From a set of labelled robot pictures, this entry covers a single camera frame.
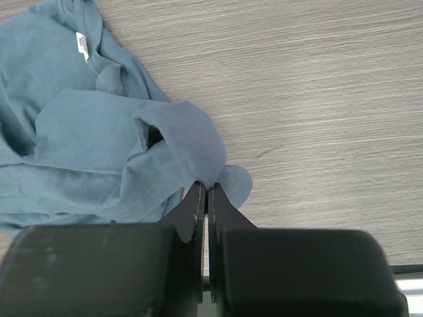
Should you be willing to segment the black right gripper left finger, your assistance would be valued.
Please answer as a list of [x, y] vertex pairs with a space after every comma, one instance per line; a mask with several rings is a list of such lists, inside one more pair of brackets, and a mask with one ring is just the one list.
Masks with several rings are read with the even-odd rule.
[[2, 316], [196, 316], [202, 185], [156, 223], [37, 226], [1, 264]]

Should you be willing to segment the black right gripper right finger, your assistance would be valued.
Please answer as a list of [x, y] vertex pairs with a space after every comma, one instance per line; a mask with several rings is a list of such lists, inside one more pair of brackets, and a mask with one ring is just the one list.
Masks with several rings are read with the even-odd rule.
[[208, 194], [210, 283], [219, 316], [407, 316], [382, 248], [344, 229], [261, 229]]

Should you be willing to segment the slate blue t shirt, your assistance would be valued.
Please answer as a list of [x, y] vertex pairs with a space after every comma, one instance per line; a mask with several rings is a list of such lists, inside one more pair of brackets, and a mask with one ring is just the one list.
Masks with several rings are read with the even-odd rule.
[[200, 181], [240, 207], [210, 117], [172, 103], [93, 1], [45, 1], [1, 25], [1, 230], [151, 223]]

